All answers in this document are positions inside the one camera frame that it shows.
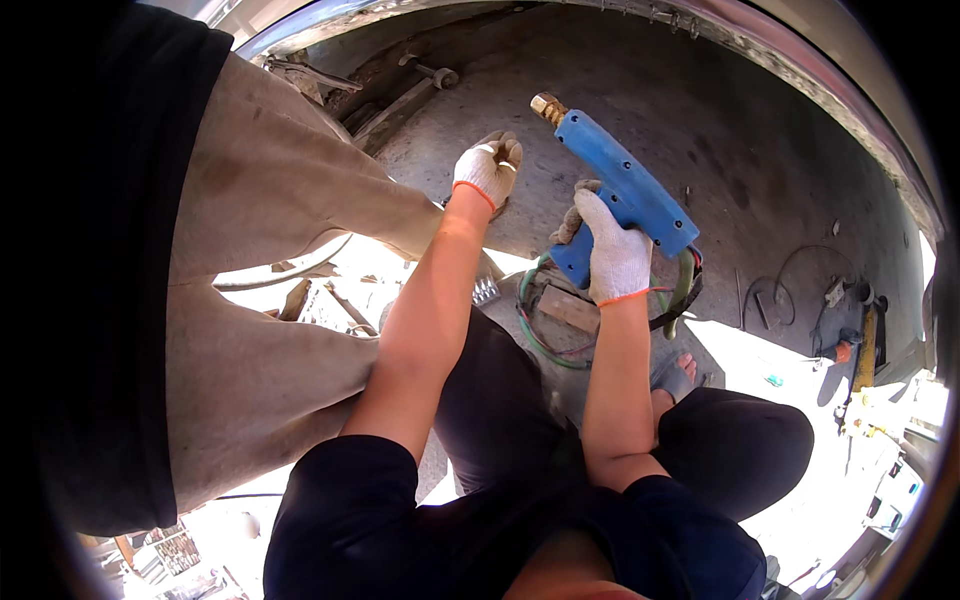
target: dirty pants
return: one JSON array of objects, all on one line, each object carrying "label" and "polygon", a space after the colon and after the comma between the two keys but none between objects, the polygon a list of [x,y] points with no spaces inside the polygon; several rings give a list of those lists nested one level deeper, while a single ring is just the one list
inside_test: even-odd
[{"label": "dirty pants", "polygon": [[[547,410],[540,368],[475,307],[434,430],[466,493],[557,466],[586,471],[576,429]],[[734,521],[793,490],[813,452],[813,428],[798,409],[713,388],[696,388],[663,413],[657,432],[651,454],[663,468]]]},{"label": "dirty pants", "polygon": [[291,85],[232,53],[180,197],[167,288],[166,412],[178,512],[335,436],[375,340],[224,299],[216,275],[312,252],[345,231],[418,259],[442,212],[341,141]]}]

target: person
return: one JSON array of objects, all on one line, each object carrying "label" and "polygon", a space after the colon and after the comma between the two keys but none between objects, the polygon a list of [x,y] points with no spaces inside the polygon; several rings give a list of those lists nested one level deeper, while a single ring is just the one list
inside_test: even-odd
[{"label": "person", "polygon": [[[457,161],[367,388],[339,436],[290,474],[265,597],[758,597],[763,552],[736,521],[799,482],[809,422],[693,389],[689,354],[651,385],[651,241],[621,228],[588,182],[574,203],[593,232],[600,330],[582,429],[554,420],[537,364],[470,302],[488,221],[521,160],[515,138],[495,132]],[[466,494],[417,507],[431,426]]]},{"label": "person", "polygon": [[36,203],[44,229],[27,246],[75,249],[83,274],[69,319],[31,324],[57,358],[37,361],[56,377],[26,421],[65,526],[116,536],[174,525],[335,436],[370,373],[375,340],[234,305],[216,275],[347,231],[417,260],[442,212],[232,54],[231,36],[130,0],[97,10],[56,110],[70,159],[51,179],[66,189]]}]

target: brass tip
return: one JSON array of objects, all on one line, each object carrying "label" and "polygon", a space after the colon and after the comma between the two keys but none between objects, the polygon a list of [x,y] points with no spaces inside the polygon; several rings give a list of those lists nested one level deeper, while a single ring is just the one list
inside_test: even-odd
[{"label": "brass tip", "polygon": [[560,104],[559,100],[554,98],[552,94],[546,92],[541,92],[534,96],[534,99],[530,101],[530,108],[532,108],[536,114],[552,123],[554,127],[560,126],[567,111],[567,108]]}]

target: gray sandal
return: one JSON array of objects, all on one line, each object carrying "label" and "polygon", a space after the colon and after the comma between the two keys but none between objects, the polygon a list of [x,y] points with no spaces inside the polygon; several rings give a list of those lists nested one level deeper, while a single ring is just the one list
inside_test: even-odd
[{"label": "gray sandal", "polygon": [[677,364],[681,351],[674,352],[661,363],[650,377],[650,390],[665,390],[673,397],[673,403],[683,400],[696,387],[686,371]]}]

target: white work glove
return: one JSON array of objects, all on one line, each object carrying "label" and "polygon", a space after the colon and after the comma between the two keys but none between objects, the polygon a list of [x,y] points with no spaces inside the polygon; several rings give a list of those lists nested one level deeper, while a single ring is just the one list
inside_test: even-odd
[{"label": "white work glove", "polygon": [[577,181],[574,206],[564,223],[550,236],[557,244],[569,244],[586,222],[593,233],[590,253],[590,297],[597,306],[639,296],[650,290],[650,256],[653,242],[639,229],[624,229],[595,192],[600,181]]},{"label": "white work glove", "polygon": [[496,211],[514,189],[523,147],[513,132],[493,132],[474,144],[453,167],[453,188],[469,185]]}]

